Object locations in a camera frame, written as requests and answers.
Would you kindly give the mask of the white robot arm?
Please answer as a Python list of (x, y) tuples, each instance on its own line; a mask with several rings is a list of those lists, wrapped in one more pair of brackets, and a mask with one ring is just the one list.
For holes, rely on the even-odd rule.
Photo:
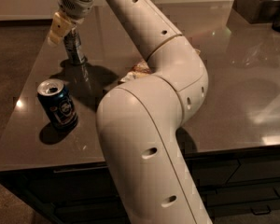
[[(58, 0), (49, 43), (57, 45), (94, 0)], [(197, 51), (150, 0), (106, 0), (151, 68), (100, 102), (101, 149), (131, 224), (213, 224), (175, 132), (201, 107), (208, 74)]]

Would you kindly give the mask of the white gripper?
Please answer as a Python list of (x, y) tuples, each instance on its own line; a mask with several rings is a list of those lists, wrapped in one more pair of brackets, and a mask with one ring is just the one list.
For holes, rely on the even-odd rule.
[(58, 0), (61, 11), (54, 13), (52, 24), (49, 29), (48, 43), (51, 46), (58, 46), (63, 41), (64, 37), (75, 27), (71, 19), (84, 19), (90, 13), (94, 1), (95, 0)]

